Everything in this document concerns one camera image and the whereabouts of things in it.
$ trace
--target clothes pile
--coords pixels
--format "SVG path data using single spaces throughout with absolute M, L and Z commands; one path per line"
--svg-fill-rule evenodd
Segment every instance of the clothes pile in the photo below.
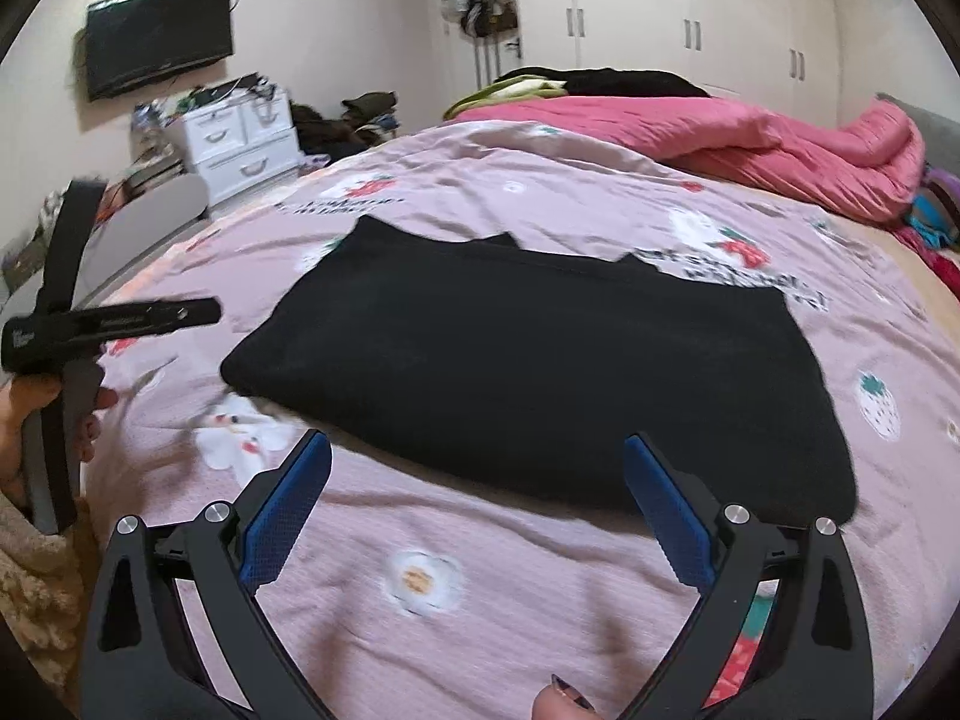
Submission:
M 896 240 L 915 252 L 960 299 L 960 268 L 939 250 L 960 250 L 960 178 L 929 167 Z
M 510 79 L 496 81 L 496 83 L 467 95 L 456 101 L 443 114 L 443 120 L 453 119 L 457 114 L 469 111 L 472 108 L 482 108 L 485 105 L 499 103 L 517 103 L 520 100 L 548 100 L 560 98 L 566 94 L 563 81 L 552 81 L 542 76 L 513 76 Z
M 309 105 L 291 103 L 296 139 L 304 154 L 327 154 L 330 162 L 379 146 L 395 136 L 397 95 L 368 92 L 343 100 L 346 112 L 339 119 L 325 119 Z
M 517 76 L 537 76 L 563 81 L 572 97 L 604 98 L 708 98 L 709 94 L 688 80 L 664 70 L 551 70 L 526 67 L 503 74 L 499 81 Z

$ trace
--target hand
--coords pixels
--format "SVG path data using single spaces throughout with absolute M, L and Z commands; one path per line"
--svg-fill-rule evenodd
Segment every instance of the hand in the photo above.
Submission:
M 23 420 L 37 409 L 53 403 L 61 390 L 56 376 L 17 376 L 0 389 L 0 493 L 19 509 L 27 505 L 27 490 L 20 473 L 20 428 Z M 117 404 L 117 393 L 101 388 L 95 409 L 108 409 Z M 93 459 L 93 442 L 100 435 L 100 420 L 93 414 L 77 425 L 77 449 L 80 460 Z
M 534 699 L 532 720 L 600 720 L 593 705 L 556 674 Z

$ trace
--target folded black garment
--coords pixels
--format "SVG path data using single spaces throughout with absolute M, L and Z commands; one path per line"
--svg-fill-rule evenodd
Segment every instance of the folded black garment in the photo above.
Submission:
M 573 97 L 604 98 L 708 98 L 709 94 L 688 80 L 664 70 L 551 70 L 529 67 L 512 70 L 497 81 L 514 76 L 541 76 L 565 81 L 563 86 Z
M 845 522 L 856 487 L 819 365 L 774 289 L 678 279 L 370 217 L 221 374 L 411 461 L 542 498 L 634 509 L 621 447 L 767 521 Z

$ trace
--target pink blanket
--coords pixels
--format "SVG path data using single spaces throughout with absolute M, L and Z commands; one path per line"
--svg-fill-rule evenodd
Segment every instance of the pink blanket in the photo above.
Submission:
M 548 124 L 874 223 L 910 207 L 923 172 L 917 127 L 879 100 L 839 130 L 718 98 L 528 100 L 464 111 L 456 121 L 482 119 Z
M 304 426 L 229 392 L 220 362 L 364 213 L 438 240 L 509 231 L 527 250 L 632 252 L 678 278 L 782 290 L 851 448 L 859 506 L 844 541 L 875 714 L 894 701 L 960 597 L 957 352 L 896 264 L 820 208 L 534 122 L 448 124 L 337 162 L 174 245 L 115 295 L 217 295 L 224 318 L 102 358 L 122 401 L 85 469 L 100 541 L 125 514 L 192 519 L 280 464 Z M 692 392 L 692 429 L 704 408 Z M 556 672 L 617 717 L 697 600 L 642 523 L 460 484 L 328 432 L 328 485 L 257 600 L 333 712 L 521 720 Z M 419 599 L 433 610 L 408 568 L 435 580 Z M 243 702 L 180 584 L 214 685 Z

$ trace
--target white dresser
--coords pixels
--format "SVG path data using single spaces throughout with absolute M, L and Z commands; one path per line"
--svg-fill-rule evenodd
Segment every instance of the white dresser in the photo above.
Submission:
M 280 89 L 272 100 L 234 93 L 184 114 L 166 133 L 205 180 L 211 206 L 294 169 L 301 156 L 290 101 Z

